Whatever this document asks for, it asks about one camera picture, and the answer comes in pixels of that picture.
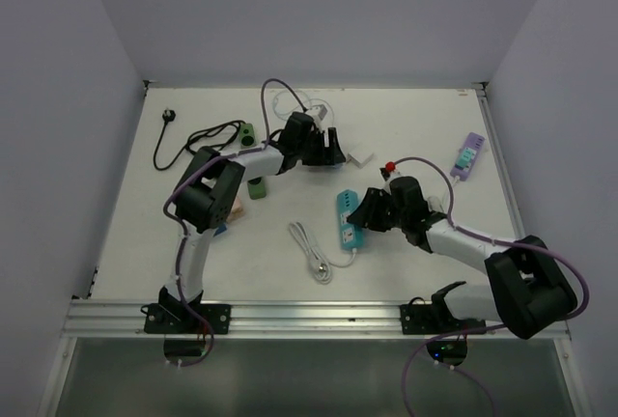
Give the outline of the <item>white charger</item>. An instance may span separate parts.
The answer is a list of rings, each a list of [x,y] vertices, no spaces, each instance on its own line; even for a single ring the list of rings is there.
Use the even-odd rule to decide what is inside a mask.
[[[374,158],[374,155],[371,150],[356,148],[347,153],[347,162],[358,169],[362,169]]]

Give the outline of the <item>green power strip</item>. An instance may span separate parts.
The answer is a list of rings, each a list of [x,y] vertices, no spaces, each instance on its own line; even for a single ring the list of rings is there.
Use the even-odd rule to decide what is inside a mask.
[[[248,196],[251,200],[264,199],[267,196],[267,186],[264,177],[259,177],[257,171],[256,153],[260,150],[257,145],[254,126],[250,123],[242,123],[239,128],[240,149],[244,153],[243,158],[249,159],[249,176],[246,179]]]

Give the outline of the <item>pink cube adapter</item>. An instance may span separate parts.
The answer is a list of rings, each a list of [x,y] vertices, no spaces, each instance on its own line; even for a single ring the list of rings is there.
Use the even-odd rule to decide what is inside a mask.
[[[237,196],[232,204],[230,213],[227,217],[227,222],[231,223],[243,216],[244,216],[244,207],[242,205],[240,197]]]

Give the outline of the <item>purple power strip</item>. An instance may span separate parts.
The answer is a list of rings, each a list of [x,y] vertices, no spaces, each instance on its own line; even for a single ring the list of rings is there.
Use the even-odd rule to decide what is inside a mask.
[[[486,138],[478,133],[469,132],[450,171],[450,176],[458,181],[467,181],[472,169],[484,149]]]

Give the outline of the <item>blue cube adapter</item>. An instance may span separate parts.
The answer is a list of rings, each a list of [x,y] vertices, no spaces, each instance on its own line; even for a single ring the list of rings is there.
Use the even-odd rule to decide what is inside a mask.
[[[225,223],[223,223],[223,224],[221,224],[217,228],[217,230],[215,231],[214,235],[215,236],[221,235],[221,234],[225,233],[227,230],[228,230],[228,226]]]

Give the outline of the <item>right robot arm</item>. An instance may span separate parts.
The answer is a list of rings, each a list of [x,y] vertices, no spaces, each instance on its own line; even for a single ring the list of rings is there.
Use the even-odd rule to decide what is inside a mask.
[[[496,322],[527,340],[577,307],[574,289],[541,239],[527,236],[499,243],[460,231],[445,213],[430,208],[413,177],[368,188],[348,221],[373,232],[398,229],[412,246],[486,275],[485,285],[457,281],[434,292],[427,304],[404,305],[403,316],[423,332],[482,329]]]

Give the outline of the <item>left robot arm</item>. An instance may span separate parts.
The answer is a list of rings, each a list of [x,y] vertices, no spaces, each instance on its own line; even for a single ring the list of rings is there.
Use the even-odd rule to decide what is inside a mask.
[[[211,241],[230,215],[243,183],[282,175],[298,163],[329,167],[345,161],[337,129],[320,129],[303,113],[294,113],[276,139],[259,146],[227,155],[210,147],[196,153],[163,206],[165,216],[182,230],[173,271],[158,297],[169,324],[186,333],[200,323],[197,304]]]

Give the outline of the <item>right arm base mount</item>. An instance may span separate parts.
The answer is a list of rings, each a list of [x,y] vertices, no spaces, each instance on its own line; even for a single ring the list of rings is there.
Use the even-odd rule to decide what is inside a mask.
[[[466,282],[449,284],[433,293],[430,301],[416,296],[407,304],[399,306],[400,323],[404,335],[440,335],[461,330],[486,327],[484,320],[457,319],[446,305],[446,295]]]

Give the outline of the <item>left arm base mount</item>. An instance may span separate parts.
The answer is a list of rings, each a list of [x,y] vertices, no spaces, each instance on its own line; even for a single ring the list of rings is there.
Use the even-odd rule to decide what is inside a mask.
[[[147,334],[182,335],[212,332],[226,335],[232,315],[232,306],[224,303],[202,303],[201,295],[184,304],[166,289],[159,292],[158,301],[142,305]]]

